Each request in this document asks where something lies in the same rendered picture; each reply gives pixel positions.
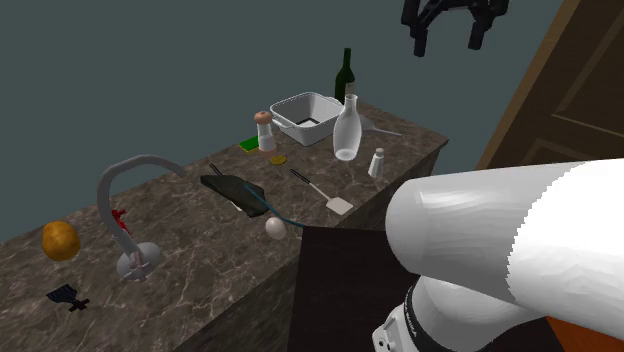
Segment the white rectangular basin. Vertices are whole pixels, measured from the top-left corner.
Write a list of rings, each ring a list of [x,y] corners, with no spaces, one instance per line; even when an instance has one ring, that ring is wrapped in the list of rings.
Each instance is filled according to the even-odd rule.
[[[274,103],[270,112],[283,133],[308,147],[333,134],[343,108],[334,98],[305,92]]]

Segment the clear glass carafe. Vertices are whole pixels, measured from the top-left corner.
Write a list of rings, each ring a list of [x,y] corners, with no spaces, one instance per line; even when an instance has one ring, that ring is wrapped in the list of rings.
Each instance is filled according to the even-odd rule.
[[[359,150],[362,125],[357,112],[358,97],[346,94],[344,107],[338,116],[333,131],[333,149],[335,157],[341,161],[353,160]]]

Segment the white grinder with brown top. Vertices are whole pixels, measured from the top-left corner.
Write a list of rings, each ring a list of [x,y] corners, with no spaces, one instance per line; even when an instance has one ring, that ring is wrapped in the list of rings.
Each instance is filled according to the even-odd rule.
[[[260,111],[254,115],[257,125],[258,147],[262,152],[270,152],[276,149],[274,136],[271,129],[272,114],[267,111]]]

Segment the grey funnel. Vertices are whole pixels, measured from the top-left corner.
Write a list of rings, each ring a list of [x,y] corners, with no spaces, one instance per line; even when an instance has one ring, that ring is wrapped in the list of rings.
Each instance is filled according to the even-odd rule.
[[[384,129],[380,129],[376,127],[373,121],[364,115],[360,116],[360,123],[361,123],[361,127],[363,131],[374,131],[374,132],[380,132],[380,133],[385,133],[385,134],[394,135],[394,136],[400,136],[400,133],[392,132],[392,131],[388,131],[388,130],[384,130]]]

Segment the brown potato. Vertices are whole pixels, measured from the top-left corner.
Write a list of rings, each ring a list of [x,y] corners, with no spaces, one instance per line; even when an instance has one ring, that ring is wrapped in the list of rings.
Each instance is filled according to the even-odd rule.
[[[53,221],[42,229],[42,249],[54,261],[65,261],[74,257],[81,248],[77,231],[67,222]]]

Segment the brown wooden door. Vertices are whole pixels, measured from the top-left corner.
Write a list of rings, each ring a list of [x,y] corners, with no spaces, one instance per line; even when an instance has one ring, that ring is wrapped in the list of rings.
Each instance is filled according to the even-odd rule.
[[[624,0],[563,0],[480,169],[624,157]]]

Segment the small black object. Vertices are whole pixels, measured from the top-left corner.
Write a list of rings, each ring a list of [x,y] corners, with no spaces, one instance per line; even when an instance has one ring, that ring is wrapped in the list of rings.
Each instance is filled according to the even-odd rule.
[[[72,288],[69,284],[64,284],[61,287],[46,294],[46,297],[55,303],[68,303],[70,304],[69,312],[76,310],[84,310],[87,308],[89,299],[78,300],[77,290]]]

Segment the dark crumpled cloth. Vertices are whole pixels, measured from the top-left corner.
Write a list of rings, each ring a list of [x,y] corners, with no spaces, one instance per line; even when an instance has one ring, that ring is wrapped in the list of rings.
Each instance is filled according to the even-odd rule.
[[[264,189],[234,175],[202,175],[200,182],[233,202],[248,217],[264,215],[269,208],[263,203]]]

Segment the small red object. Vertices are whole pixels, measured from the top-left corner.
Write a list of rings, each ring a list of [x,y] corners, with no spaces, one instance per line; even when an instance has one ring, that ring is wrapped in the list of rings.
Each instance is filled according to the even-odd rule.
[[[119,227],[121,229],[123,229],[125,232],[127,232],[129,236],[132,236],[131,232],[128,230],[126,224],[122,220],[122,216],[125,215],[126,213],[127,213],[127,211],[125,209],[120,209],[120,210],[112,209],[111,210],[111,214],[112,214],[114,220],[119,225]]]

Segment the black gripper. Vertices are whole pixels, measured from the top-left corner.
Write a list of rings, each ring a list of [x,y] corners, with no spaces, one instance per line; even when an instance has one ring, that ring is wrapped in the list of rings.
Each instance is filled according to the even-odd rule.
[[[494,19],[506,14],[510,0],[404,0],[401,23],[410,29],[414,39],[414,55],[423,57],[426,52],[428,27],[442,12],[468,9],[474,19],[468,48],[480,50],[485,33],[492,27]]]

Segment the white salt shaker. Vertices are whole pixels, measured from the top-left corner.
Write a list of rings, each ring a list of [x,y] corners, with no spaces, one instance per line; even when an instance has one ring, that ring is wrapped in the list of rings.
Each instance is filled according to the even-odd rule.
[[[368,169],[368,174],[373,178],[379,178],[383,173],[384,149],[377,148]]]

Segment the dark green wine bottle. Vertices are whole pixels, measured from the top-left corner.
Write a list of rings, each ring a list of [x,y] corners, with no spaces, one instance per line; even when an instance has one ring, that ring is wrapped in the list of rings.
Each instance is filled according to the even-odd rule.
[[[341,104],[345,102],[345,96],[353,94],[355,90],[355,75],[351,69],[352,49],[345,48],[342,67],[336,75],[334,98]]]

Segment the grey curved faucet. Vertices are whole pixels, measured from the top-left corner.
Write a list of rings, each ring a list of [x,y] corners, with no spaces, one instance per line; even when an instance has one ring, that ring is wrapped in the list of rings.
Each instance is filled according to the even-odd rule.
[[[131,157],[109,166],[102,173],[96,188],[96,205],[102,222],[111,232],[112,239],[123,250],[116,264],[117,272],[125,280],[131,281],[147,279],[161,262],[161,250],[152,242],[137,243],[130,233],[117,223],[110,205],[110,186],[116,176],[141,165],[156,165],[175,173],[180,178],[186,176],[182,166],[151,154]]]

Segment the white egg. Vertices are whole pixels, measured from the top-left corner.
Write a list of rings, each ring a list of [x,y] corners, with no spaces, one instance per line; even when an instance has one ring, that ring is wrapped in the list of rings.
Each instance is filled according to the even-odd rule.
[[[265,231],[271,238],[276,240],[283,239],[287,233],[284,222],[278,217],[270,217],[266,221]]]

